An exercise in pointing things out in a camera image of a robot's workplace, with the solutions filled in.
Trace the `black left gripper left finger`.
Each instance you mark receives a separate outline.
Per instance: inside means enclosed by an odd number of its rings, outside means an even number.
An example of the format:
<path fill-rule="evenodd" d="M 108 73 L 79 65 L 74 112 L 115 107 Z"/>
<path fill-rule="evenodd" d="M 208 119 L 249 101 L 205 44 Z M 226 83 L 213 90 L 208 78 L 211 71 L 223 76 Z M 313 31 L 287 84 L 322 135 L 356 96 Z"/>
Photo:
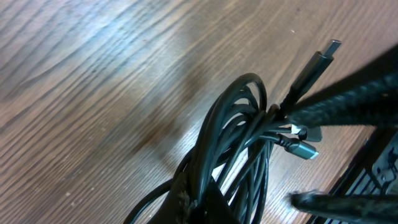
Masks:
<path fill-rule="evenodd" d="M 148 224 L 188 224 L 193 201 L 188 190 L 188 173 L 175 179 L 165 200 Z"/>

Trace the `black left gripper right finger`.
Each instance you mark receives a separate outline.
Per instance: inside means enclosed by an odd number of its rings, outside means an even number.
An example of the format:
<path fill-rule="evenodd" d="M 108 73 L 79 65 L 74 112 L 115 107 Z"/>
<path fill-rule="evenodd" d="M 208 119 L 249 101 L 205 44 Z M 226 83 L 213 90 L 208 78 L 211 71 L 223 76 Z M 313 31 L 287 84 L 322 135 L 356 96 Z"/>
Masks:
<path fill-rule="evenodd" d="M 208 184 L 201 203 L 195 209 L 195 223 L 239 224 L 215 182 Z"/>

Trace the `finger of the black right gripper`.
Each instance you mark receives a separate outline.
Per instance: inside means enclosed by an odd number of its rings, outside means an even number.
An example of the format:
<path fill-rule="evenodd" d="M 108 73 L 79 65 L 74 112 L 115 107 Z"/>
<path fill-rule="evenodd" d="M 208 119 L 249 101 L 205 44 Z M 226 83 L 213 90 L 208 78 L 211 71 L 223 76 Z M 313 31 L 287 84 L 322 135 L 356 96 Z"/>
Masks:
<path fill-rule="evenodd" d="M 312 215 L 347 223 L 397 223 L 397 195 L 289 195 L 290 204 Z"/>
<path fill-rule="evenodd" d="M 397 126 L 397 46 L 288 110 L 291 123 Z"/>

